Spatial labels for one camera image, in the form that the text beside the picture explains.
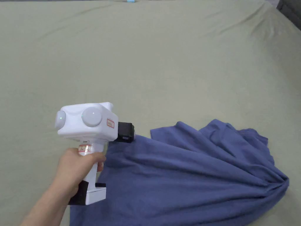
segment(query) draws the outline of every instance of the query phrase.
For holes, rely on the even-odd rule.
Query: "handheld device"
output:
[[[58,135],[80,142],[79,154],[102,152],[110,141],[131,143],[135,139],[132,123],[118,122],[113,104],[87,103],[64,106],[57,112],[55,128]],[[96,183],[97,164],[79,184],[69,205],[89,205],[106,198],[106,185]]]

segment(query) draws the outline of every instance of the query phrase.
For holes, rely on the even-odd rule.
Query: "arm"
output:
[[[81,156],[78,149],[67,149],[59,161],[53,183],[21,226],[59,225],[70,198],[77,193],[78,184],[88,174],[94,163],[99,163],[98,171],[101,171],[105,160],[106,157],[100,152]]]

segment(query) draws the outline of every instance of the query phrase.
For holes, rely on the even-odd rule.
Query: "circular gray button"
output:
[[[99,109],[91,107],[84,110],[82,113],[83,122],[89,127],[98,126],[102,120],[102,115]]]
[[[58,111],[57,116],[55,117],[55,129],[60,130],[65,125],[65,121],[66,113],[64,111]]]

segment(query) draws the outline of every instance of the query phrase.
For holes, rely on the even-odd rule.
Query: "human hand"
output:
[[[93,164],[98,163],[97,171],[102,171],[104,161],[106,157],[101,152],[82,156],[77,148],[68,148],[60,158],[52,187],[71,198],[77,193],[78,184],[89,173]]]

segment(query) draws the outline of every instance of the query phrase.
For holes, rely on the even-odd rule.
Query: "sticker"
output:
[[[115,123],[112,120],[107,119],[107,126],[114,128]]]
[[[92,148],[91,144],[82,144],[82,145],[78,146],[78,152],[81,155],[87,155],[87,154],[91,153],[91,148]]]

